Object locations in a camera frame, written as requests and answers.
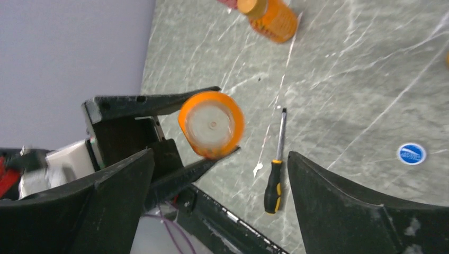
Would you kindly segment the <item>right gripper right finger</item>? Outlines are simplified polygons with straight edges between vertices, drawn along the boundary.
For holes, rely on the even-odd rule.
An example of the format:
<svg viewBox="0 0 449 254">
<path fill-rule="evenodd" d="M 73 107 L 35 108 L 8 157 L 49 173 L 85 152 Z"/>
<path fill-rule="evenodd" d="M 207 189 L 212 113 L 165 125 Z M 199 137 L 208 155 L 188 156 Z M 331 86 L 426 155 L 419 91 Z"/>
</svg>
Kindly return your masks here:
<svg viewBox="0 0 449 254">
<path fill-rule="evenodd" d="M 288 175 L 307 253 L 448 253 L 448 207 L 362 186 L 302 154 Z"/>
</svg>

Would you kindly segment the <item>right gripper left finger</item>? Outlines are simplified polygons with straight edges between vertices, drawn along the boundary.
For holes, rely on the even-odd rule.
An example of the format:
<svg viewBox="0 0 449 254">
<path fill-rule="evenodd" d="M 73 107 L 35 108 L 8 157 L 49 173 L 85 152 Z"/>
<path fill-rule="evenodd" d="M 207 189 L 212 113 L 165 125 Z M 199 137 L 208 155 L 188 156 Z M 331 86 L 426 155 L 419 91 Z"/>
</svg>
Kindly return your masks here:
<svg viewBox="0 0 449 254">
<path fill-rule="evenodd" d="M 65 185 L 1 201 L 1 253 L 129 253 L 154 156 L 140 151 Z"/>
</svg>

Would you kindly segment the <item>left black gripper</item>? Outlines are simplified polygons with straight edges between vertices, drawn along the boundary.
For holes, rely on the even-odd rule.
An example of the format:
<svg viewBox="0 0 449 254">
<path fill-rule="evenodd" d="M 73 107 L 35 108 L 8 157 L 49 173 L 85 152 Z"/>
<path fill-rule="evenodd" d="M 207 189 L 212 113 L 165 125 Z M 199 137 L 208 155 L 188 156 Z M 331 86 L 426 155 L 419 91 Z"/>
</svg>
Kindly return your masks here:
<svg viewBox="0 0 449 254">
<path fill-rule="evenodd" d="M 219 161 L 240 149 L 238 146 L 218 159 L 203 158 L 183 166 L 175 141 L 163 137 L 158 121 L 151 117 L 172 114 L 180 110 L 192 96 L 208 91 L 219 92 L 221 88 L 211 86 L 178 94 L 95 96 L 86 100 L 82 109 L 90 136 L 88 152 L 94 170 L 99 171 L 137 152 L 150 149 L 154 166 L 143 167 L 150 171 L 151 177 L 143 205 L 145 210 L 150 211 L 175 197 Z"/>
</svg>

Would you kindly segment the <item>orange juice bottle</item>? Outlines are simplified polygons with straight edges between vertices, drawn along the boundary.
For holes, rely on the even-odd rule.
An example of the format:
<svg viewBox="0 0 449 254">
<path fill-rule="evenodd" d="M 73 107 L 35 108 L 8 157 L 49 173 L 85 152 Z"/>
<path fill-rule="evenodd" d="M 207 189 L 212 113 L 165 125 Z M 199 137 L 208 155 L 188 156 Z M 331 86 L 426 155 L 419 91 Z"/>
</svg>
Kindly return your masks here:
<svg viewBox="0 0 449 254">
<path fill-rule="evenodd" d="M 215 91 L 198 93 L 181 107 L 178 124 L 192 150 L 208 159 L 235 151 L 244 133 L 242 110 L 230 96 Z"/>
<path fill-rule="evenodd" d="M 262 17 L 246 18 L 254 31 L 276 43 L 284 43 L 293 38 L 299 24 L 293 9 L 279 0 L 267 0 L 266 12 Z"/>
</svg>

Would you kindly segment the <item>white blue bottle cap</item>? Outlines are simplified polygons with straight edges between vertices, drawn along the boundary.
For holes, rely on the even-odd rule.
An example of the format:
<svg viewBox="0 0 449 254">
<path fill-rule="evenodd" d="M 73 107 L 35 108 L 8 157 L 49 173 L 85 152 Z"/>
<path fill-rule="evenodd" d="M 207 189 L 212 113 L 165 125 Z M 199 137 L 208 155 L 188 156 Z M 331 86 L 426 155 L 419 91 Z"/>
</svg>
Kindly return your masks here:
<svg viewBox="0 0 449 254">
<path fill-rule="evenodd" d="M 406 165 L 419 165 L 427 158 L 427 152 L 423 146 L 417 143 L 404 143 L 397 152 L 397 158 Z"/>
</svg>

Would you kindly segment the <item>clear red-label bottle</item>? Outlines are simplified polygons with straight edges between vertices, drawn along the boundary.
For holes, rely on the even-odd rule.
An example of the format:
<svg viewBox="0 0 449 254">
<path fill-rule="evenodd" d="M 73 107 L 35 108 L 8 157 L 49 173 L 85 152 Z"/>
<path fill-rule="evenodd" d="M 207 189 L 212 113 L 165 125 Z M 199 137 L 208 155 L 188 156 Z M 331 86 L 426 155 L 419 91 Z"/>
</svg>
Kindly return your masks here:
<svg viewBox="0 0 449 254">
<path fill-rule="evenodd" d="M 238 1 L 237 0 L 218 0 L 221 4 L 225 5 L 230 9 L 237 9 Z"/>
</svg>

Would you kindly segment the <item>orange bottle cap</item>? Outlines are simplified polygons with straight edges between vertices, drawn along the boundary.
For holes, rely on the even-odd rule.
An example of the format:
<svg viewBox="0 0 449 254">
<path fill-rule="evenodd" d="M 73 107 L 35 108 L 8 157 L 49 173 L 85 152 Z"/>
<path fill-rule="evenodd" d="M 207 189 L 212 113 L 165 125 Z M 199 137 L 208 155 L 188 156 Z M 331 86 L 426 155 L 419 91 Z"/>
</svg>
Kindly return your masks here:
<svg viewBox="0 0 449 254">
<path fill-rule="evenodd" d="M 267 0 L 237 0 L 238 10 L 251 19 L 262 17 L 267 8 Z"/>
</svg>

